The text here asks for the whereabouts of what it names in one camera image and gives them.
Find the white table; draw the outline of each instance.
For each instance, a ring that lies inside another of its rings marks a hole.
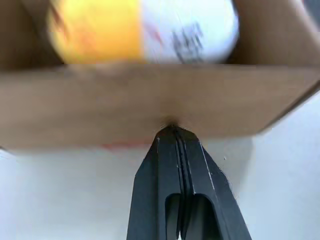
[[[320,95],[253,138],[204,140],[253,240],[320,237]],[[147,148],[0,154],[1,240],[125,240]]]

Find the white surface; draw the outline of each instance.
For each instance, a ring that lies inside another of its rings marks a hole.
[[[195,44],[199,57],[216,63],[228,58],[239,36],[238,14],[232,0],[145,0],[142,21],[144,54],[148,61],[156,63],[180,61],[174,49],[173,33],[184,46],[180,52],[185,61],[191,56],[186,54],[189,51],[183,33],[190,45],[197,43],[197,35],[202,46]]]
[[[253,240],[320,237],[320,95],[253,138],[203,143],[231,181]],[[0,240],[125,240],[147,149],[0,157]]]

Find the yellow bottle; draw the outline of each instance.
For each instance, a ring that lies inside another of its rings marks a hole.
[[[220,62],[239,21],[231,0],[55,0],[48,32],[68,64]]]

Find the cardboard box wall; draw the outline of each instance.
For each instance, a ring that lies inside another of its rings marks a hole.
[[[151,141],[168,121],[199,137],[253,135],[320,86],[320,37],[299,0],[236,0],[226,65],[61,65],[47,0],[0,0],[0,146]]]

